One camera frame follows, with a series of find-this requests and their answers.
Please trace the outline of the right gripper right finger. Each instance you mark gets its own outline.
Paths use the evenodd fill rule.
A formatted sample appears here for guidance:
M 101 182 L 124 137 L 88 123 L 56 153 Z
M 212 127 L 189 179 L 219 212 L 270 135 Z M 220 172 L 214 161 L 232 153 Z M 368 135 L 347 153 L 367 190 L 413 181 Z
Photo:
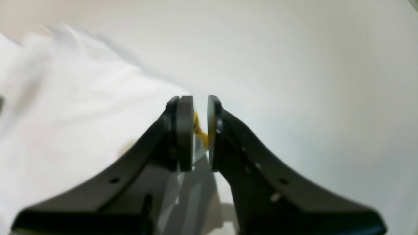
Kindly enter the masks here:
M 279 160 L 218 97 L 208 97 L 209 159 L 227 180 L 241 235 L 383 235 L 384 220 Z

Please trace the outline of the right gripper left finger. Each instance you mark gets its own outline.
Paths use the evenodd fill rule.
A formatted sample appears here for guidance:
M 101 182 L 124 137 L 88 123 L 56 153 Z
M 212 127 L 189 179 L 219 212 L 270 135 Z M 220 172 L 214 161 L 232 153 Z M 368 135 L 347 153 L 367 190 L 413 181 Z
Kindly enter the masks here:
M 194 102 L 175 96 L 134 145 L 95 177 L 23 209 L 12 235 L 152 235 L 166 186 L 190 172 Z

